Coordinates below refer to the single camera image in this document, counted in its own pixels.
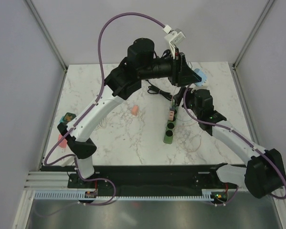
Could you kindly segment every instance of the marble table surface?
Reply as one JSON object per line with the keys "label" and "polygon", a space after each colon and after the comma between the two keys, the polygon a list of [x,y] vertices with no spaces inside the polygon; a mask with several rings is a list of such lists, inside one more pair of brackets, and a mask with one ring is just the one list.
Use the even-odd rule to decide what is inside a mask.
{"label": "marble table surface", "polygon": [[[236,129],[249,137],[244,114],[227,62],[193,62],[193,69],[201,69],[208,77],[208,89],[214,106]],[[107,76],[117,64],[105,64]],[[57,142],[57,124],[66,112],[79,114],[96,98],[101,85],[98,64],[70,65],[60,97],[46,153]],[[173,93],[175,87],[163,79],[150,80],[164,91]],[[170,102],[161,95],[147,93],[148,83],[142,89],[109,113],[102,127],[91,134],[98,147],[93,154],[94,165],[200,165],[227,162],[242,164],[241,159],[222,142],[204,132],[183,108],[179,108],[174,140],[163,142]],[[131,114],[139,106],[137,116]],[[49,162],[72,153],[68,147],[57,147]]]}

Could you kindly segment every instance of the small pink block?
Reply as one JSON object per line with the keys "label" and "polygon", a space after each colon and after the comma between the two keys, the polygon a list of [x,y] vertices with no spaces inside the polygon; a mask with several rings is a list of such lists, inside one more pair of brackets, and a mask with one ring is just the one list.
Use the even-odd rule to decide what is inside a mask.
{"label": "small pink block", "polygon": [[137,116],[139,112],[139,107],[137,105],[132,108],[132,115]]}
{"label": "small pink block", "polygon": [[[62,138],[62,135],[58,135],[58,141],[61,140],[61,138]],[[63,139],[63,141],[59,144],[59,146],[61,148],[66,148],[67,147],[67,140]]]}

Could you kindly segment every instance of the purple cable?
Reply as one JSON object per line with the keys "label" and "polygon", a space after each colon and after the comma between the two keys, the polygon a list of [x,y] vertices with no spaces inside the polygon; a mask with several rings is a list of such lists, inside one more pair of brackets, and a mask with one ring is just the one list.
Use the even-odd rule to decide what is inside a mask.
{"label": "purple cable", "polygon": [[49,157],[51,156],[51,154],[53,153],[54,149],[66,138],[66,136],[68,136],[69,133],[71,133],[71,131],[73,130],[73,128],[70,128],[70,130],[64,135],[62,136],[62,138],[52,147],[52,149],[49,151],[48,155],[46,156],[46,158],[44,159],[44,165],[45,166],[52,166],[54,165],[55,163],[63,160],[64,158],[66,157],[74,157],[74,154],[67,154],[65,156],[62,156],[60,158],[58,158],[57,160],[51,162],[51,163],[48,163],[48,160],[49,160]]}
{"label": "purple cable", "polygon": [[[165,25],[161,22],[159,22],[158,20],[156,20],[155,18],[152,18],[148,15],[145,15],[145,14],[142,14],[142,13],[136,13],[136,12],[128,12],[128,13],[121,13],[121,14],[118,14],[116,16],[114,16],[113,18],[109,19],[109,21],[107,21],[105,23],[105,25],[103,26],[101,32],[100,32],[100,35],[99,35],[99,39],[98,39],[98,42],[97,42],[97,52],[98,52],[98,55],[99,55],[99,63],[100,63],[100,68],[101,68],[101,75],[102,75],[102,84],[101,84],[101,89],[100,89],[100,92],[98,93],[98,96],[96,97],[95,99],[95,103],[92,104],[83,114],[81,117],[79,117],[79,119],[74,123],[74,127],[76,127],[78,125],[78,123],[94,108],[94,106],[98,103],[98,101],[100,100],[102,94],[103,94],[103,91],[104,91],[104,87],[105,87],[105,73],[104,73],[104,68],[103,68],[103,62],[102,62],[102,55],[101,55],[101,40],[102,40],[102,35],[105,31],[105,29],[107,28],[107,26],[113,22],[115,19],[118,19],[118,18],[121,18],[121,17],[124,17],[124,16],[138,16],[138,17],[143,17],[143,18],[146,18],[146,19],[149,19],[155,23],[157,23],[158,25],[160,25],[162,28],[165,27]],[[74,156],[72,154],[68,154],[68,155],[65,155],[65,156],[62,156],[61,158],[58,158],[56,161],[54,162],[51,162],[51,163],[48,163],[48,159],[49,157],[51,156],[51,154],[53,153],[53,151],[55,150],[55,148],[66,138],[66,136],[71,133],[71,131],[73,130],[73,128],[71,128],[53,147],[52,149],[49,151],[48,155],[46,156],[46,158],[44,159],[44,165],[45,166],[52,166],[54,165],[55,163],[59,162],[60,160],[66,158],[66,157],[69,157],[69,156]]]}
{"label": "purple cable", "polygon": [[230,203],[230,202],[235,198],[235,196],[236,196],[236,194],[237,194],[237,191],[238,191],[238,188],[239,188],[239,186],[237,186],[237,188],[236,188],[236,190],[235,190],[235,192],[234,192],[233,196],[232,196],[230,199],[228,199],[225,203],[222,203],[222,204],[216,204],[216,206],[224,206],[224,205],[226,205],[226,204]]}
{"label": "purple cable", "polygon": [[82,175],[81,175],[81,173],[80,173],[80,170],[78,169],[78,164],[77,164],[77,159],[76,159],[76,158],[74,159],[74,162],[75,162],[75,167],[77,168],[77,174],[78,174],[78,176],[80,177],[80,179],[82,179],[83,181],[92,182],[92,181],[97,181],[97,180],[104,180],[104,181],[109,182],[109,183],[112,185],[112,187],[113,187],[113,195],[112,195],[112,197],[111,197],[109,200],[107,200],[107,201],[105,201],[105,202],[103,202],[103,203],[99,203],[99,204],[96,204],[96,203],[91,203],[91,204],[86,203],[85,205],[90,205],[90,206],[103,206],[103,205],[110,204],[111,201],[115,198],[115,195],[116,195],[116,187],[115,187],[114,183],[113,183],[111,180],[106,179],[106,178],[95,178],[95,179],[85,179],[85,178],[83,178]]}
{"label": "purple cable", "polygon": [[[185,96],[186,96],[186,93],[188,91],[188,89],[190,88],[191,85],[188,85],[184,94],[183,94],[183,105],[184,105],[184,108],[185,108],[185,111],[187,112],[187,114],[192,118],[194,119],[195,121],[199,122],[199,123],[202,123],[202,124],[206,124],[206,125],[213,125],[213,126],[218,126],[218,127],[221,127],[221,128],[224,128],[228,131],[231,131],[233,134],[237,135],[240,139],[242,139],[246,144],[248,144],[251,148],[254,148],[254,146],[247,140],[245,139],[241,134],[239,134],[238,132],[236,132],[235,130],[231,130],[229,127],[227,126],[224,126],[224,125],[220,125],[220,124],[216,124],[216,123],[209,123],[209,122],[205,122],[205,121],[202,121],[202,120],[199,120],[197,118],[195,118],[194,116],[191,115],[191,113],[188,111],[187,107],[186,107],[186,102],[185,102]],[[280,179],[282,180],[282,183],[285,187],[285,192],[286,192],[286,181],[285,181],[285,178],[283,177],[282,173],[280,172],[280,170],[275,166],[275,164],[268,158],[266,157],[259,149],[255,149],[255,151],[260,155],[262,156],[272,167],[273,169],[276,171],[276,173],[278,174],[278,176],[280,177]],[[274,198],[277,198],[277,199],[286,199],[286,193],[283,197],[278,197],[276,195],[273,195],[273,194],[270,194],[272,197]]]}

